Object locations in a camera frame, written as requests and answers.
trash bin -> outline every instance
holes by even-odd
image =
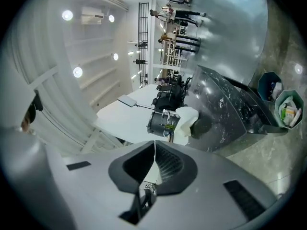
[[[270,90],[272,82],[282,83],[280,77],[278,77],[278,75],[273,71],[264,73],[258,81],[258,94],[260,95],[263,101],[269,103],[273,103],[275,101],[275,100],[269,100],[269,97],[271,95]]]
[[[296,90],[284,90],[279,96],[278,98],[276,99],[275,101],[275,109],[274,109],[274,116],[275,116],[275,119],[279,125],[279,127],[284,127],[284,128],[287,128],[287,129],[293,129],[293,128],[290,128],[288,126],[286,126],[283,121],[280,119],[280,116],[278,114],[278,109],[279,109],[279,106],[289,97],[289,96],[293,96],[293,102],[294,104],[296,105],[296,108],[297,109],[302,109],[302,114],[301,116],[299,117],[299,119],[297,120],[296,124],[293,126],[293,128],[295,126],[297,126],[303,119],[303,115],[304,115],[304,101],[303,99],[301,98],[301,96],[296,92]]]

green bin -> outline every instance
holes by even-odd
[[[279,114],[278,114],[278,108],[279,106],[289,97],[289,96],[293,96],[293,102],[296,105],[297,109],[302,109],[302,114],[299,117],[299,119],[297,120],[296,124],[293,126],[293,128],[295,126],[297,126],[303,119],[304,116],[304,101],[301,98],[301,96],[296,92],[296,90],[284,90],[276,99],[275,101],[275,110],[274,110],[274,116],[275,119],[279,125],[279,127],[284,127],[287,129],[293,129],[290,128],[288,126],[286,126],[283,121],[280,119]]]

tiled floor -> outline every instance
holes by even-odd
[[[196,4],[192,4],[191,9],[195,11],[206,11],[205,6],[195,0]],[[200,64],[206,67],[211,67],[230,78],[257,88],[260,76],[268,71],[275,71],[283,81],[284,89],[295,89],[305,101],[305,110],[307,105],[307,50],[303,43],[295,24],[291,18],[279,9],[273,0],[267,0],[268,19],[267,32],[265,35],[265,43],[259,49],[255,46],[254,57],[256,60],[249,59],[245,70],[241,66],[235,66],[235,63],[240,62],[240,59],[231,57],[227,68],[215,67],[217,62],[210,59],[208,52],[213,50],[209,46],[215,47],[215,52],[221,53],[221,49],[227,50],[224,45],[214,44],[215,40],[220,40],[219,37],[214,37],[211,34],[211,29],[214,28],[214,20],[204,20],[204,25],[201,28],[191,27],[190,35],[197,35],[202,38],[202,48],[197,55],[191,55],[188,61],[188,67],[184,70],[185,75],[193,72],[193,65]],[[240,28],[227,27],[227,35],[230,36],[232,31],[237,32]],[[301,67],[301,71],[296,71],[297,67]],[[254,176],[258,177],[271,188],[276,195],[284,193],[290,186],[294,185],[297,176],[301,171],[303,160],[307,156],[307,121],[303,121],[293,130],[289,130],[285,134],[268,134],[262,140],[246,147],[244,150],[228,157],[231,161],[238,164]]]

air conditioner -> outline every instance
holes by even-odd
[[[92,7],[82,7],[82,24],[101,24],[101,20],[104,18],[104,14],[100,9]]]

cable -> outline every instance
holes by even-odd
[[[145,106],[145,105],[139,105],[139,104],[135,104],[135,106],[137,106],[137,107],[143,107],[143,108],[147,108],[147,109],[150,109],[150,110],[153,110],[153,111],[155,111],[156,113],[161,113],[161,114],[162,114],[162,112],[161,112],[161,111],[155,110],[154,108],[152,108],[152,107],[149,107],[149,106]]]
[[[60,130],[43,112],[41,112],[46,119],[48,119],[50,121],[50,123],[52,123],[54,125],[55,128],[57,128],[59,131],[61,131],[64,135],[66,135],[62,130]],[[68,135],[66,135],[68,138],[72,139],[74,142],[78,143],[80,146],[84,147],[84,145],[80,144],[78,141],[74,140],[73,138],[69,137]]]

